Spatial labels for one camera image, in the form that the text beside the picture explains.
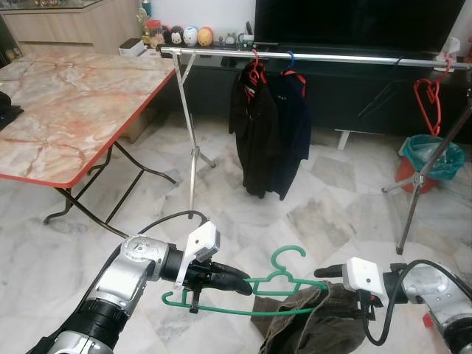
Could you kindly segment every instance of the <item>clothing rack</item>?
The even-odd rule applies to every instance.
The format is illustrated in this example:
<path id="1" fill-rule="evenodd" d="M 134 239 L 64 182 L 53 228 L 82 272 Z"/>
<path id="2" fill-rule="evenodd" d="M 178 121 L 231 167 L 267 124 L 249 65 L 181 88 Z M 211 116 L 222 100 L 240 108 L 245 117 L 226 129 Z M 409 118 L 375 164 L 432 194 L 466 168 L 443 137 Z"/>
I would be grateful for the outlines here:
<path id="1" fill-rule="evenodd" d="M 195 191 L 195 174 L 197 168 L 198 158 L 202 158 L 207 164 L 211 167 L 215 167 L 216 164 L 208 159 L 201 151 L 198 146 L 197 140 L 195 138 L 195 132 L 193 130 L 193 120 L 192 115 L 189 113 L 187 107 L 187 99 L 185 97 L 184 83 L 188 77 L 188 74 L 192 68 L 193 62 L 197 55 L 209 55 L 214 57 L 228 57 L 228 58 L 256 58 L 256 54 L 253 52 L 244 52 L 237 50 L 219 50 L 219 49 L 193 49 L 193 48 L 179 48 L 179 47 L 163 47 L 161 48 L 162 53 L 171 54 L 173 57 L 173 62 L 176 70 L 176 77 L 178 83 L 178 90 L 181 95 L 182 105 L 184 107 L 184 115 L 187 123 L 187 129 L 190 135 L 190 141 L 193 144 L 192 149 L 192 167 L 190 170 L 190 210 L 193 210 L 193 196 Z M 187 64 L 185 72 L 181 75 L 180 66 L 178 62 L 179 55 L 190 55 L 190 60 Z M 394 65 L 394 66 L 414 66 L 422 68 L 447 68 L 448 64 L 445 61 L 437 60 L 418 60 L 418 59 L 407 59 L 407 58 L 382 58 L 382 57 L 370 57 L 363 55 L 324 55 L 324 54 L 302 54 L 302 53 L 276 53 L 276 52 L 257 52 L 259 58 L 273 58 L 273 59 L 286 59 L 286 60 L 307 60 L 307 61 L 319 61 L 319 62 L 331 62 L 331 63 L 357 63 L 357 64 L 380 64 L 380 65 Z M 450 69 L 465 70 L 467 72 L 468 82 L 471 81 L 472 73 L 472 64 L 471 63 L 451 63 Z M 468 95 L 471 95 L 471 89 L 468 89 Z M 470 99 L 468 100 L 468 107 L 465 109 L 465 113 L 457 120 L 454 127 L 449 131 L 446 140 L 451 142 L 454 137 L 459 133 L 460 128 L 465 124 L 472 113 L 472 104 Z M 345 141 L 347 136 L 343 132 L 341 139 Z M 431 161 L 426 164 L 427 167 L 432 167 L 435 160 L 435 156 L 440 156 L 440 154 L 447 148 L 448 144 L 441 144 L 436 153 L 431 157 Z M 414 198 L 410 203 L 409 214 L 406 220 L 406 224 L 403 230 L 403 236 L 397 246 L 397 253 L 401 254 L 403 252 L 403 245 L 406 241 L 406 236 L 409 231 L 410 224 L 412 222 L 412 216 L 414 209 L 416 207 L 417 199 L 419 197 L 420 188 L 424 183 L 424 176 L 427 174 L 427 169 L 423 168 L 422 171 L 418 173 L 418 176 L 414 179 Z M 398 187 L 390 186 L 383 188 L 384 192 Z"/>

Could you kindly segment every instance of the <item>hanging clothes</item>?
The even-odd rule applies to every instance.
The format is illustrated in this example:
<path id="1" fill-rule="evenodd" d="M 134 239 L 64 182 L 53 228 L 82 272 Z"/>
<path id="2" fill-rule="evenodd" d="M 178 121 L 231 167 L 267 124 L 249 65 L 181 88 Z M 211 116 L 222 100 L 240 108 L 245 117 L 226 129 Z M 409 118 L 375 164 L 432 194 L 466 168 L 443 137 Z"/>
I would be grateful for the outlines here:
<path id="1" fill-rule="evenodd" d="M 295 179 L 300 161 L 308 159 L 311 141 L 311 113 L 305 101 L 306 80 L 292 70 L 268 78 L 277 106 L 281 151 L 273 160 L 268 191 L 283 201 Z"/>
<path id="2" fill-rule="evenodd" d="M 274 157 L 280 153 L 277 107 L 267 86 L 264 65 L 248 64 L 232 88 L 229 133 L 236 133 L 236 148 L 243 167 L 243 186 L 263 198 Z"/>

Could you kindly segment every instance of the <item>marble tabletop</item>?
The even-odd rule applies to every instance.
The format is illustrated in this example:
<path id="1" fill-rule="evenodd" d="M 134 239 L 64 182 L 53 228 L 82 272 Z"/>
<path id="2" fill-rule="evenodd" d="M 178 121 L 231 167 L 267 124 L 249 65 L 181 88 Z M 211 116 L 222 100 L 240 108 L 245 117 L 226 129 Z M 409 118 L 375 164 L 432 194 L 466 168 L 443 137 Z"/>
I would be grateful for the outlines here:
<path id="1" fill-rule="evenodd" d="M 29 55 L 0 69 L 24 109 L 0 131 L 0 177 L 70 188 L 174 74 L 171 59 Z"/>

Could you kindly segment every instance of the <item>green plastic hanger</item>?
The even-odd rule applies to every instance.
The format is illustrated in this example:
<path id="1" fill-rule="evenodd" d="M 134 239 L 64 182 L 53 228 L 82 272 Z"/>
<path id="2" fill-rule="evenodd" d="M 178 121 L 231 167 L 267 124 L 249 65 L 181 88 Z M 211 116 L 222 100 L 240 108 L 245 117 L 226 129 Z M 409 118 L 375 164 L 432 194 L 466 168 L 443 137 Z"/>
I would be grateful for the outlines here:
<path id="1" fill-rule="evenodd" d="M 267 277 L 265 278 L 248 278 L 245 279 L 247 282 L 253 282 L 253 294 L 254 295 L 262 295 L 262 296 L 290 296 L 290 295 L 295 295 L 298 290 L 300 289 L 301 284 L 307 284 L 307 285 L 315 285 L 318 288 L 322 290 L 328 290 L 328 287 L 326 284 L 323 282 L 317 282 L 315 280 L 305 280 L 305 279 L 297 279 L 294 278 L 294 276 L 287 271 L 287 267 L 280 265 L 277 263 L 277 256 L 285 251 L 298 251 L 302 257 L 306 256 L 306 252 L 303 248 L 290 245 L 290 246 L 283 246 L 277 249 L 271 257 L 271 263 L 274 266 L 275 269 L 278 269 L 277 271 L 274 271 L 270 273 Z M 295 284 L 295 287 L 292 291 L 260 291 L 259 290 L 259 284 L 262 282 L 270 282 L 274 277 L 277 276 L 285 276 L 287 277 L 287 280 L 289 283 Z M 191 308 L 192 306 L 190 304 L 187 304 L 187 294 L 189 291 L 183 290 L 182 292 L 182 298 L 180 302 L 173 302 L 168 300 L 167 298 L 169 296 L 172 296 L 174 293 L 173 291 L 168 291 L 165 294 L 162 294 L 162 301 L 164 304 L 169 305 L 169 306 L 177 306 L 180 308 Z M 221 312 L 221 313 L 230 313 L 232 315 L 244 315 L 244 316 L 291 316 L 291 315 L 297 315 L 299 313 L 310 313 L 313 308 L 303 308 L 301 310 L 290 310 L 290 311 L 283 311 L 283 312 L 253 312 L 253 311 L 239 311 L 239 310 L 229 310 L 225 308 L 212 308 L 209 306 L 198 306 L 199 310 L 207 310 L 207 311 L 213 311 L 213 312 Z"/>

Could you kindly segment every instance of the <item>white wall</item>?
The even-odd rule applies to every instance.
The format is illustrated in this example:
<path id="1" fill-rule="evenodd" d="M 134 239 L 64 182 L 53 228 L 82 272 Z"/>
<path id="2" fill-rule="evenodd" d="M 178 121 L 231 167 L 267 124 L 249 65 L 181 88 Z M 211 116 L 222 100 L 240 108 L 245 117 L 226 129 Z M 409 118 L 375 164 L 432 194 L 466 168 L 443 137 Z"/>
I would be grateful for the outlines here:
<path id="1" fill-rule="evenodd" d="M 215 38 L 242 32 L 250 21 L 254 29 L 256 0 L 151 0 L 154 18 L 167 26 L 208 26 Z"/>
<path id="2" fill-rule="evenodd" d="M 472 37 L 472 0 L 465 0 L 460 14 L 457 16 L 456 23 L 452 27 L 450 37 L 456 37 L 460 40 L 460 54 L 465 55 L 471 44 L 468 43 L 469 37 Z"/>

